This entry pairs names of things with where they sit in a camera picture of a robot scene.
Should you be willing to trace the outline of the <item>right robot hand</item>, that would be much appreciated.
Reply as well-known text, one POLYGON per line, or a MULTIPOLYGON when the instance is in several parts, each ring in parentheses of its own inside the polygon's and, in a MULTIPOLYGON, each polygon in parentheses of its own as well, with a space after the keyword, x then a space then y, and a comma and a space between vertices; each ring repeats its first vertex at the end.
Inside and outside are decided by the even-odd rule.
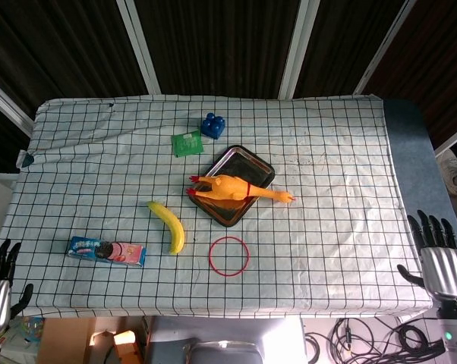
POLYGON ((397 266, 399 274, 435 300, 457 301, 457 241, 452 225, 421 210, 418 218, 408 216, 408 224, 421 263, 421 276, 412 275, 404 265, 397 266))

